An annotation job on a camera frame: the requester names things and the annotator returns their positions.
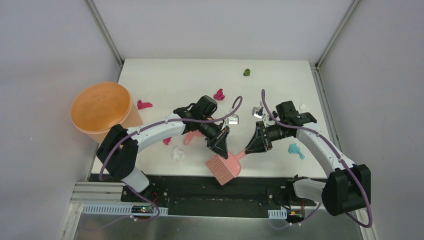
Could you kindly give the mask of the pink hand brush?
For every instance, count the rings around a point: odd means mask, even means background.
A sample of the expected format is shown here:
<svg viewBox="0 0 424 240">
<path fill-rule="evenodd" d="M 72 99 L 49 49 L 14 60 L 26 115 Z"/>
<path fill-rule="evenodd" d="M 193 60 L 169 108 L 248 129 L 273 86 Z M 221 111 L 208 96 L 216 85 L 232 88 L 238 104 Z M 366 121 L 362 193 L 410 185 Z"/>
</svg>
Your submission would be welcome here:
<svg viewBox="0 0 424 240">
<path fill-rule="evenodd" d="M 246 151 L 244 149 L 237 154 L 228 151 L 228 158 L 215 155 L 207 160 L 205 165 L 213 174 L 218 183 L 221 186 L 224 186 L 241 173 L 242 167 L 240 160 L 245 155 Z"/>
</svg>

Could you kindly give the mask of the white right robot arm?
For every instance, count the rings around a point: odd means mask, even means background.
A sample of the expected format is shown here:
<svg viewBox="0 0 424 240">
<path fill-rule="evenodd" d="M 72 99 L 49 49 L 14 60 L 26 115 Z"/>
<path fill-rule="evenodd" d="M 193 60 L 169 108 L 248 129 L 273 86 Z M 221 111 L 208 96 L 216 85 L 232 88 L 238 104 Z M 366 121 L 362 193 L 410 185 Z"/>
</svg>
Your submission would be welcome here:
<svg viewBox="0 0 424 240">
<path fill-rule="evenodd" d="M 246 146 L 246 154 L 264 153 L 272 143 L 285 138 L 297 138 L 318 161 L 327 180 L 320 182 L 295 176 L 287 181 L 283 200 L 296 205 L 309 199 L 324 205 L 332 216 L 347 214 L 371 203 L 371 171 L 345 156 L 322 134 L 317 120 L 309 113 L 300 113 L 292 101 L 276 106 L 278 120 L 267 126 L 263 121 L 255 124 L 255 132 Z"/>
</svg>

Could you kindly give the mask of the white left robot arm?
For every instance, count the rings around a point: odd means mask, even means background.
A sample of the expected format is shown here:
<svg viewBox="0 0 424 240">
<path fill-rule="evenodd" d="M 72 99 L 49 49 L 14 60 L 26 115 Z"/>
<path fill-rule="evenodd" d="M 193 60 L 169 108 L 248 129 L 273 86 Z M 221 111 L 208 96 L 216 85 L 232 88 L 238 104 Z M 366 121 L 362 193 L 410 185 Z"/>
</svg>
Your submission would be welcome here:
<svg viewBox="0 0 424 240">
<path fill-rule="evenodd" d="M 157 122 L 128 128 L 121 124 L 112 126 L 96 151 L 102 169 L 112 179 L 133 189 L 134 197 L 144 203 L 152 198 L 153 189 L 147 176 L 136 167 L 136 158 L 147 147 L 169 137 L 199 131 L 206 138 L 206 146 L 227 159 L 230 129 L 211 118 L 217 107 L 213 98 L 204 95 L 196 103 L 179 107 Z"/>
</svg>

